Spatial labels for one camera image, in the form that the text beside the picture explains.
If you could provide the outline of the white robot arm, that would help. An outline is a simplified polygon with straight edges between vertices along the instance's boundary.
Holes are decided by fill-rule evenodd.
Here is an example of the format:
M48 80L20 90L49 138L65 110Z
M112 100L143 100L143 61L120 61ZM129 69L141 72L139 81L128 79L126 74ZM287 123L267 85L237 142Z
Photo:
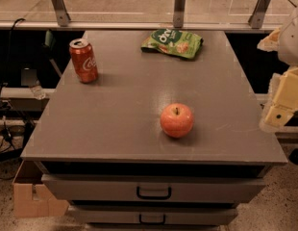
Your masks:
M273 74L261 114L262 131L277 132L298 112L298 7L280 28L262 39L257 48L276 51L278 59L289 65L283 74Z

